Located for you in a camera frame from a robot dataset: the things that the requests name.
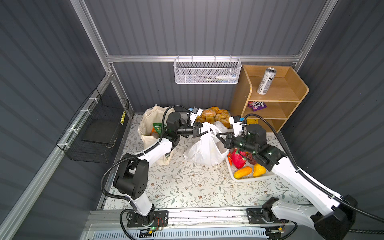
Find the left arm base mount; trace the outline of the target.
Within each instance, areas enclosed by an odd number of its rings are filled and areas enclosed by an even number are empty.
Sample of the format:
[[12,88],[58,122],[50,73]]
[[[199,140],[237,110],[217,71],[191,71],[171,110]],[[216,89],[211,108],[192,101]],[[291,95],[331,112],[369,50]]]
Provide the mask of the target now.
[[158,211],[152,209],[147,216],[142,216],[130,210],[126,216],[128,228],[139,227],[166,227],[169,220],[169,211]]

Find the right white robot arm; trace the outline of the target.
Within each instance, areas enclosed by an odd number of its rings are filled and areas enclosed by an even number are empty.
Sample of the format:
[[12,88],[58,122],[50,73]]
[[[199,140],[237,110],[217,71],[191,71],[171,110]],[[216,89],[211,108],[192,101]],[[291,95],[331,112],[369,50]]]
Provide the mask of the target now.
[[355,223],[356,214],[337,201],[340,194],[295,167],[289,157],[266,140],[266,130],[258,124],[247,126],[246,136],[235,133],[217,134],[225,148],[252,154],[258,164],[291,184],[312,206],[301,207],[272,197],[261,210],[263,220],[273,223],[288,220],[314,229],[325,240],[342,240]]

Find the white lemon-print plastic bag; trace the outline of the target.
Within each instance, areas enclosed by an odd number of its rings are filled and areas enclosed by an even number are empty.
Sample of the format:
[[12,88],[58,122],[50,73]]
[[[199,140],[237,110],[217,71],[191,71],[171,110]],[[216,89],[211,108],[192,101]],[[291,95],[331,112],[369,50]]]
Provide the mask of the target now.
[[214,124],[203,123],[200,139],[188,150],[184,152],[186,161],[195,164],[214,166],[220,164],[228,155],[229,149],[219,140],[217,134],[232,133],[223,123],[216,121]]

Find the cream canvas tote bag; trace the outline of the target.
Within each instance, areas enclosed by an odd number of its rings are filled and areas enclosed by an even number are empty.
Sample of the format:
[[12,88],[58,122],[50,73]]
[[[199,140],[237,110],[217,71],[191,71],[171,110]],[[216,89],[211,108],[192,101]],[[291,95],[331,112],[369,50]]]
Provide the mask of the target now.
[[[155,130],[155,134],[153,134],[154,124],[162,123],[162,118],[166,109],[167,108],[155,105],[154,107],[149,108],[145,111],[138,128],[138,133],[144,143],[145,149],[149,148],[160,138],[160,132],[158,132],[157,130]],[[174,111],[174,108],[170,109],[166,114],[166,119],[168,115]],[[173,156],[173,154],[173,151],[171,151],[163,155],[156,161],[156,164],[168,166],[170,164],[171,157]]]

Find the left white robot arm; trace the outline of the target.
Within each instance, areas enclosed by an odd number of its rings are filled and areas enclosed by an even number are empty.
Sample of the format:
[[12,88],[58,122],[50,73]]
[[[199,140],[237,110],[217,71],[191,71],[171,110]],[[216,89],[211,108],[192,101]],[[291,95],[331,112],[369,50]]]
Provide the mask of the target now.
[[189,114],[186,120],[178,112],[164,115],[159,139],[137,154],[125,154],[115,164],[117,172],[113,187],[119,195],[110,195],[110,198],[127,201],[136,214],[151,221],[155,207],[146,194],[149,169],[162,156],[171,152],[181,137],[197,138],[207,133],[203,131],[203,124],[195,123],[196,117],[195,113]]

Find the orange carrot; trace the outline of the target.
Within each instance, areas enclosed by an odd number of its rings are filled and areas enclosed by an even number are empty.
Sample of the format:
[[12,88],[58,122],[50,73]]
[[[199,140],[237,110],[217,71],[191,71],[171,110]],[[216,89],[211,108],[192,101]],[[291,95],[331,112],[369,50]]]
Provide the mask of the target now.
[[232,160],[232,153],[231,152],[228,153],[227,159],[228,159],[230,166],[233,166],[233,160]]

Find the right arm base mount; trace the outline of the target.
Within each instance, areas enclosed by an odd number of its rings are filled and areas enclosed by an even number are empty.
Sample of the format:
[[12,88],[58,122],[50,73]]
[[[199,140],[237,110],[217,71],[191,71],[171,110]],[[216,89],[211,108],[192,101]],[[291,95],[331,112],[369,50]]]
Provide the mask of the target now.
[[259,208],[247,208],[246,213],[250,224],[286,224],[289,221],[280,219],[272,212],[272,206],[279,199],[272,197]]

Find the white plastic produce basket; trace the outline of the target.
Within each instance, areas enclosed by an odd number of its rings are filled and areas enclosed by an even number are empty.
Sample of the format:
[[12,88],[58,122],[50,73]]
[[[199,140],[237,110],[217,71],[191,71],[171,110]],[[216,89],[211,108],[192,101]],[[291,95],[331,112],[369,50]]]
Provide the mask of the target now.
[[228,153],[226,163],[230,177],[235,182],[254,182],[276,177],[275,174],[259,165],[251,153],[238,149]]

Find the green candy bag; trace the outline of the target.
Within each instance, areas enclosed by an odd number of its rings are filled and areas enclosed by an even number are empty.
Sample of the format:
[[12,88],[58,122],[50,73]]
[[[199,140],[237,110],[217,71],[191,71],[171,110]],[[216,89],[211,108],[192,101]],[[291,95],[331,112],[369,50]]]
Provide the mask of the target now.
[[162,123],[153,123],[151,135],[157,134],[157,135],[161,136],[163,129],[165,129],[165,128],[163,127]]

